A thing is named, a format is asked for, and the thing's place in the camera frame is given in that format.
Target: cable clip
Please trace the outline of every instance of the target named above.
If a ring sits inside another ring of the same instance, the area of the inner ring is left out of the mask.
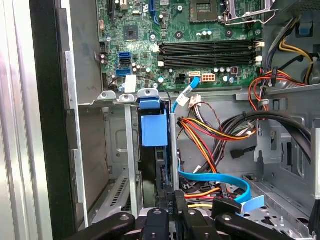
[[[248,122],[247,113],[244,111],[244,112],[242,113],[242,115],[243,115],[243,117],[244,117],[244,120],[245,120],[246,122]]]
[[[267,105],[269,105],[269,103],[270,103],[269,99],[263,99],[258,102],[258,106],[259,107],[267,106]]]
[[[271,76],[272,87],[276,86],[277,76],[278,76],[278,67],[275,66],[272,70],[272,76]]]

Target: red wire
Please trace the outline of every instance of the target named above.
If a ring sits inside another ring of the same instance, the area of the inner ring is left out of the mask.
[[[216,136],[216,135],[213,135],[213,134],[210,134],[209,132],[201,129],[199,126],[195,125],[193,122],[187,120],[187,119],[183,119],[183,121],[187,122],[190,126],[194,127],[195,129],[197,129],[198,131],[210,136],[210,137],[213,137],[213,138],[216,138],[216,139],[219,139],[219,140],[223,140],[223,141],[236,141],[236,140],[233,140],[233,139],[230,139],[230,138],[223,138],[223,137],[220,137],[220,136]]]

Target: ram slot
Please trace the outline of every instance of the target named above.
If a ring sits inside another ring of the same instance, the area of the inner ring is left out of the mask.
[[[163,61],[166,69],[232,67],[254,64],[255,55],[242,53],[234,55],[165,56]]]
[[[162,43],[159,50],[163,56],[238,53],[254,50],[254,43],[251,40]]]

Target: black clamp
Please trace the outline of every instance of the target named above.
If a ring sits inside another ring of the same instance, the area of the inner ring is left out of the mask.
[[[278,67],[274,67],[272,70],[272,76],[271,76],[271,85],[272,87],[276,86],[276,82],[277,82],[277,75],[278,75]]]

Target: white label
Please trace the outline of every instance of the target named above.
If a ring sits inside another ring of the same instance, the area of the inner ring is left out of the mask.
[[[149,12],[149,4],[146,4],[146,5],[143,6],[143,12],[144,13]]]
[[[160,6],[169,5],[169,0],[160,0]]]
[[[183,93],[181,93],[180,96],[176,99],[176,101],[181,107],[184,107],[187,104],[187,102],[189,102],[189,99],[190,98],[186,97]]]
[[[198,170],[201,168],[201,166],[200,165],[198,165],[196,168],[195,168],[195,170],[193,171],[193,173],[195,174],[196,172],[198,172]]]
[[[134,94],[136,92],[137,86],[137,75],[127,75],[125,76],[125,89],[126,94]]]

